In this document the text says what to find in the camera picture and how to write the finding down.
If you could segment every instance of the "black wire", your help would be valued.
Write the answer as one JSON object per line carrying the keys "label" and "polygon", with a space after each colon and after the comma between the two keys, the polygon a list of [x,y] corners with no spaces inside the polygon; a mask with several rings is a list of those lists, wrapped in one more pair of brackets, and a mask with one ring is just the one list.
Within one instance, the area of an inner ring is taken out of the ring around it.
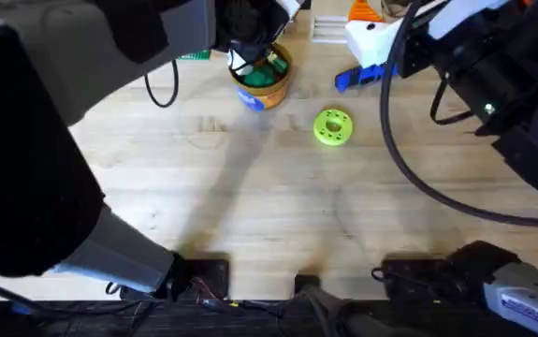
{"label": "black wire", "polygon": [[171,65],[173,66],[173,95],[167,103],[161,103],[156,99],[153,94],[153,89],[150,87],[148,74],[144,75],[144,82],[146,83],[146,91],[148,92],[148,96],[150,97],[154,105],[156,105],[158,108],[165,109],[170,107],[171,104],[175,102],[175,99],[177,98],[177,93],[179,92],[179,70],[177,69],[177,61],[171,61]]}
{"label": "black wire", "polygon": [[469,215],[477,216],[482,219],[489,221],[496,221],[506,224],[526,226],[526,227],[538,227],[538,218],[531,217],[522,217],[515,215],[506,215],[500,214],[497,212],[486,211],[482,209],[469,206],[457,200],[454,200],[436,189],[430,187],[424,181],[422,181],[411,169],[408,167],[403,157],[401,156],[400,150],[396,145],[396,142],[393,138],[393,133],[391,131],[391,124],[389,121],[389,94],[391,92],[391,81],[393,79],[393,66],[397,61],[397,56],[400,53],[401,48],[403,47],[404,39],[409,27],[412,24],[412,19],[414,18],[416,12],[420,8],[422,1],[413,1],[409,6],[408,12],[401,22],[400,30],[396,34],[396,38],[391,47],[391,52],[385,64],[385,75],[383,77],[383,84],[381,89],[381,130],[383,132],[383,138],[385,139],[385,145],[393,158],[393,161],[396,163],[401,173],[414,184],[419,190],[427,194],[429,197],[434,198],[435,200],[441,202],[443,205],[453,208],[454,210],[467,213]]}
{"label": "black wire", "polygon": [[433,104],[430,106],[430,119],[435,122],[435,124],[452,125],[474,116],[472,111],[466,111],[459,113],[455,116],[437,119],[437,111],[439,110],[439,106],[441,105],[441,100],[443,98],[443,94],[445,93],[445,89],[447,89],[447,80],[442,79],[441,84],[439,84],[439,88],[437,88],[437,93],[435,93],[435,97],[433,97]]}
{"label": "black wire", "polygon": [[76,315],[76,316],[100,316],[100,315],[115,315],[122,311],[125,311],[129,308],[133,308],[138,305],[139,302],[129,303],[120,308],[106,310],[106,311],[74,311],[74,310],[64,310],[64,309],[54,309],[42,305],[36,301],[29,300],[21,295],[17,295],[14,292],[8,291],[0,287],[0,297],[18,303],[26,308],[29,308],[35,312],[40,312],[45,315]]}
{"label": "black wire", "polygon": [[104,289],[104,292],[107,295],[114,295],[117,293],[117,291],[119,291],[119,289],[121,289],[121,285],[116,285],[112,282],[109,282],[107,284],[107,287]]}
{"label": "black wire", "polygon": [[148,306],[142,311],[141,314],[135,317],[134,321],[131,323],[131,326],[129,327],[129,331],[127,332],[127,336],[135,335],[136,332],[138,332],[139,328],[141,328],[144,325],[146,320],[153,313],[154,309],[158,308],[160,304],[161,304],[160,302],[148,303]]}

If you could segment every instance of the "wood grain surface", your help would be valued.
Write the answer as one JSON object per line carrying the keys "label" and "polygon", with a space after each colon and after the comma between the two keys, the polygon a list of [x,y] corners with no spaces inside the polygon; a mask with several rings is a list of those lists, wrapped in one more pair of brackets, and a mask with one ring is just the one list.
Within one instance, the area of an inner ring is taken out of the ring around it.
{"label": "wood grain surface", "polygon": [[[231,261],[231,297],[286,299],[298,271],[323,277],[340,297],[381,299],[370,270],[385,254],[444,255],[486,240],[538,267],[538,229],[482,221],[417,191],[385,149],[379,85],[339,94],[333,77],[356,65],[345,46],[308,42],[308,23],[289,27],[280,42],[294,57],[288,98],[252,112],[239,101],[226,60],[180,61],[179,98],[156,108],[137,80],[107,97],[72,127],[106,201],[145,235],[187,257],[222,252]],[[172,91],[170,66],[151,75],[160,99]],[[478,126],[437,126],[429,107],[434,71],[395,81],[391,118],[409,165],[453,198],[498,212],[538,216],[538,193],[490,147]],[[342,147],[313,136],[326,108],[355,123]],[[448,92],[442,115],[464,111]],[[2,279],[33,299],[107,299],[104,283],[49,273]]]}

